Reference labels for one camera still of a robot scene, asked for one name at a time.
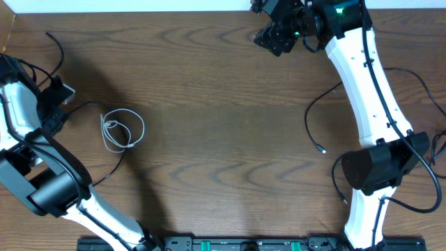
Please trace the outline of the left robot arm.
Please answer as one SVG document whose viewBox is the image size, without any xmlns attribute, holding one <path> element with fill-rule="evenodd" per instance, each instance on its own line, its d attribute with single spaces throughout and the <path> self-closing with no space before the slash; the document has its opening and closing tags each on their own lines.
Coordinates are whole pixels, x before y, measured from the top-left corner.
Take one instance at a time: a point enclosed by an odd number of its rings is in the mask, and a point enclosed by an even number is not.
<svg viewBox="0 0 446 251">
<path fill-rule="evenodd" d="M 60 77 L 40 90 L 24 65 L 1 55 L 1 184 L 36 215 L 76 222 L 113 250 L 163 250 L 162 241 L 95 191 L 85 166 L 54 139 L 65 121 L 60 105 L 75 90 Z"/>
</svg>

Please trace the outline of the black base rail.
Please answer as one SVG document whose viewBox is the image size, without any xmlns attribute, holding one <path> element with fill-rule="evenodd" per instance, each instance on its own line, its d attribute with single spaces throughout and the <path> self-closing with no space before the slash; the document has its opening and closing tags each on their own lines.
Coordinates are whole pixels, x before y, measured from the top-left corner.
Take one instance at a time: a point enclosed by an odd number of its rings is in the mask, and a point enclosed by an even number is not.
<svg viewBox="0 0 446 251">
<path fill-rule="evenodd" d="M 347 242 L 337 236 L 312 235 L 306 238 L 192 238 L 188 236 L 166 237 L 166 251 L 332 251 L 351 250 Z M 426 251 L 426 243 L 420 238 L 385 238 L 374 250 Z"/>
</svg>

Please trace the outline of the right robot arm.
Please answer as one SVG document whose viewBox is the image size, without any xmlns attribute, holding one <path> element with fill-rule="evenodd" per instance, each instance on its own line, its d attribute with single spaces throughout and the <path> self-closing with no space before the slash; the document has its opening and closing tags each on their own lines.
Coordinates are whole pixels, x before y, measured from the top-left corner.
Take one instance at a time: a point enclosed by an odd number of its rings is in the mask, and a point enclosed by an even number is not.
<svg viewBox="0 0 446 251">
<path fill-rule="evenodd" d="M 269 16 L 254 42 L 275 56 L 316 37 L 317 50 L 327 53 L 351 103 L 361 148 L 339 159 L 353 192 L 338 249 L 412 250 L 413 244 L 386 240 L 382 228 L 390 197 L 426 153 L 429 139 L 413 131 L 394 99 L 364 2 L 257 0 L 251 9 Z"/>
</svg>

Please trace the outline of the brown cardboard panel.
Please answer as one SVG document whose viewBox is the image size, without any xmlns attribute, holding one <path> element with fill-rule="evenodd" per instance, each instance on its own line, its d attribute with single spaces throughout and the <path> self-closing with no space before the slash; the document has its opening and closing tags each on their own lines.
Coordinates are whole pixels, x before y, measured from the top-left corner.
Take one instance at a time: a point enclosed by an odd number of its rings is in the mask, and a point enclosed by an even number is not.
<svg viewBox="0 0 446 251">
<path fill-rule="evenodd" d="M 4 3 L 0 3 L 0 50 L 6 51 L 6 45 L 10 40 L 10 35 L 15 23 L 16 14 Z"/>
</svg>

